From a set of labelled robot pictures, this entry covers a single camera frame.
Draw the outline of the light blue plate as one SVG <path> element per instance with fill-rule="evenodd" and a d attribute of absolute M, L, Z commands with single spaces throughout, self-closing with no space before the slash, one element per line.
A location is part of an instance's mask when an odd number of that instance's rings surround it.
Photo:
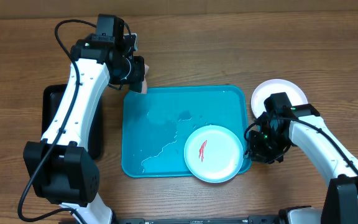
<path fill-rule="evenodd" d="M 237 175 L 244 150 L 239 138 L 229 129 L 217 125 L 201 127 L 190 134 L 184 147 L 189 171 L 204 182 L 218 184 Z"/>

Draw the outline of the green and pink sponge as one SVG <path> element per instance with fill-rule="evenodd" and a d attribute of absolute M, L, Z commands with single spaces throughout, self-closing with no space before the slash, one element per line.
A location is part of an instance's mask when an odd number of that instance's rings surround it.
<path fill-rule="evenodd" d="M 148 71 L 149 71 L 149 66 L 148 65 L 144 65 L 144 71 L 145 71 L 144 79 L 140 83 L 131 84 L 130 87 L 129 87 L 130 91 L 140 93 L 140 94 L 146 94 L 147 93 L 146 75 L 148 74 Z"/>

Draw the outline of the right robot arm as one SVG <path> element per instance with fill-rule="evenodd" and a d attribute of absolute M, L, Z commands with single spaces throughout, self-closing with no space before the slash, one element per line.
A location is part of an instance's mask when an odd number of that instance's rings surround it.
<path fill-rule="evenodd" d="M 299 147 L 328 186 L 324 206 L 286 208 L 277 223 L 358 223 L 358 159 L 330 132 L 311 105 L 270 108 L 244 132 L 246 155 L 254 162 L 283 161 Z"/>

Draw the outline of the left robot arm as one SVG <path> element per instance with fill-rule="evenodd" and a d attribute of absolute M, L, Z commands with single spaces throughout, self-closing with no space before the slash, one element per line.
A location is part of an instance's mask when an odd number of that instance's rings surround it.
<path fill-rule="evenodd" d="M 99 169 L 89 153 L 89 138 L 101 96 L 106 87 L 144 92 L 146 67 L 135 56 L 135 33 L 91 34 L 66 54 L 70 77 L 57 112 L 38 142 L 27 142 L 24 161 L 30 179 L 17 207 L 24 222 L 36 222 L 70 212 L 78 223 L 114 223 L 114 212 L 98 193 Z M 23 214 L 30 189 L 59 208 L 28 218 Z"/>

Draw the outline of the white plate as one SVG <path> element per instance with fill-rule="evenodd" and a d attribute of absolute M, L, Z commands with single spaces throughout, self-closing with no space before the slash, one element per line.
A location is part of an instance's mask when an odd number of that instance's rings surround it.
<path fill-rule="evenodd" d="M 308 99 L 304 92 L 296 84 L 283 79 L 271 79 L 261 83 L 253 92 L 250 100 L 251 109 L 255 118 L 264 111 L 264 101 L 274 93 L 285 92 L 293 106 L 304 105 Z"/>

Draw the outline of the teal plastic tray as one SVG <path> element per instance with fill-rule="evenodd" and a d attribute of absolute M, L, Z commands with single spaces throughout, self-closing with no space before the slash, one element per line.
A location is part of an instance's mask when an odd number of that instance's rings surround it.
<path fill-rule="evenodd" d="M 243 140 L 248 126 L 246 98 L 234 85 L 149 88 L 124 98 L 123 171 L 133 178 L 190 176 L 184 159 L 188 137 L 218 125 Z"/>

